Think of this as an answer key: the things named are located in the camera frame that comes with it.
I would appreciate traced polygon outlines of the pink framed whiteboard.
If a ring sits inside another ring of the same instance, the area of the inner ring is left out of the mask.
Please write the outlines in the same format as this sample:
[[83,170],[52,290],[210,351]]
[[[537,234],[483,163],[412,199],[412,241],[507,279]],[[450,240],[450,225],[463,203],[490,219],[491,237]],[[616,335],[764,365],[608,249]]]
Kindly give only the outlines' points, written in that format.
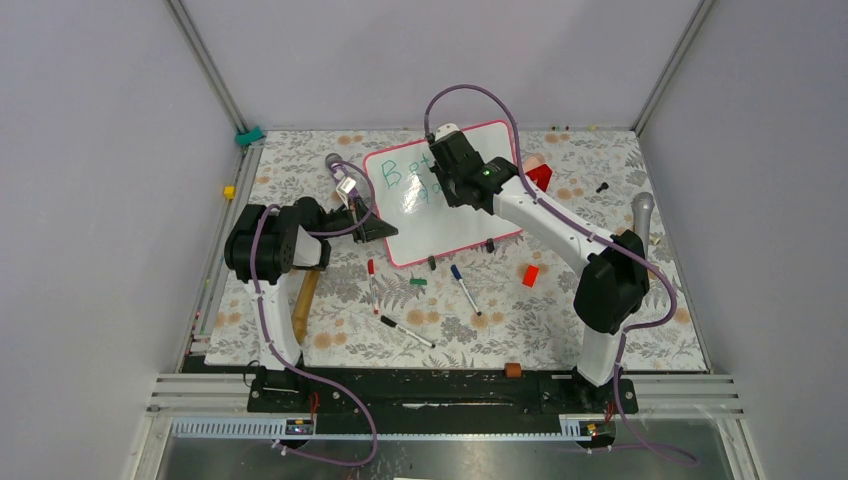
[[430,171],[434,165],[424,139],[372,152],[363,159],[374,187],[376,213],[398,230],[386,240],[393,266],[411,266],[521,232],[484,211],[449,206]]

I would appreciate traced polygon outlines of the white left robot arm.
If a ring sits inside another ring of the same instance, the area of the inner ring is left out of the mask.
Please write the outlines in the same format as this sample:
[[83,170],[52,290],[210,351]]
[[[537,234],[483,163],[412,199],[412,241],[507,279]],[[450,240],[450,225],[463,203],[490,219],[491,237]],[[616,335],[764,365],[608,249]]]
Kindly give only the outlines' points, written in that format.
[[286,286],[292,271],[326,270],[331,238],[351,235],[368,243],[398,233],[361,198],[333,210],[312,197],[286,206],[246,205],[226,239],[224,261],[250,297],[260,332],[259,365],[283,371],[300,361]]

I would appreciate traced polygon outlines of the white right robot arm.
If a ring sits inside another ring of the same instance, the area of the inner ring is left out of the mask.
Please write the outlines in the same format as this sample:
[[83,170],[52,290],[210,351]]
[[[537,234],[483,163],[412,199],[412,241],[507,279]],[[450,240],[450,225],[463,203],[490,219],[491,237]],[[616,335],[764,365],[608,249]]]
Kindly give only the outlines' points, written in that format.
[[583,322],[575,402],[597,412],[613,398],[622,330],[648,292],[641,238],[597,228],[556,203],[514,161],[485,161],[453,125],[426,136],[431,168],[451,207],[470,207],[511,222],[556,253],[578,278],[573,308]]

